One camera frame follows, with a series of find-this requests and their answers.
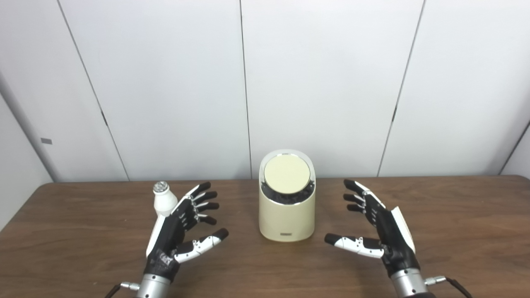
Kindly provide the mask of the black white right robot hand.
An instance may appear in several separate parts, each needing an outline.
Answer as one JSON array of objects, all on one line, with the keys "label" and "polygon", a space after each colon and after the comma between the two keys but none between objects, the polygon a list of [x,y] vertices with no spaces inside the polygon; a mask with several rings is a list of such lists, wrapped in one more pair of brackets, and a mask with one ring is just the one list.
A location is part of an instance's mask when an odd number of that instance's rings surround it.
[{"label": "black white right robot hand", "polygon": [[378,238],[327,233],[324,241],[362,256],[381,259],[388,276],[401,270],[419,270],[421,267],[416,257],[416,247],[399,207],[392,210],[386,208],[371,189],[358,181],[345,179],[343,184],[353,191],[352,194],[343,194],[344,200],[350,202],[347,210],[364,215],[376,228]]}]

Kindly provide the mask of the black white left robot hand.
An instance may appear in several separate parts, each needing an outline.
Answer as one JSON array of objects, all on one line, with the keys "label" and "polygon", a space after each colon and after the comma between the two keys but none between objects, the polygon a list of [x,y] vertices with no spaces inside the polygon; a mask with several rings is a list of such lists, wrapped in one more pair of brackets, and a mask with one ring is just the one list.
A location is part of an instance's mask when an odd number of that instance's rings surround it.
[{"label": "black white left robot hand", "polygon": [[166,181],[153,185],[154,209],[157,220],[146,249],[144,274],[159,276],[172,283],[181,264],[204,254],[229,236],[225,228],[198,240],[184,241],[189,230],[199,223],[215,225],[216,219],[202,211],[216,210],[216,191],[210,191],[211,183],[198,184],[180,199],[170,190]]}]

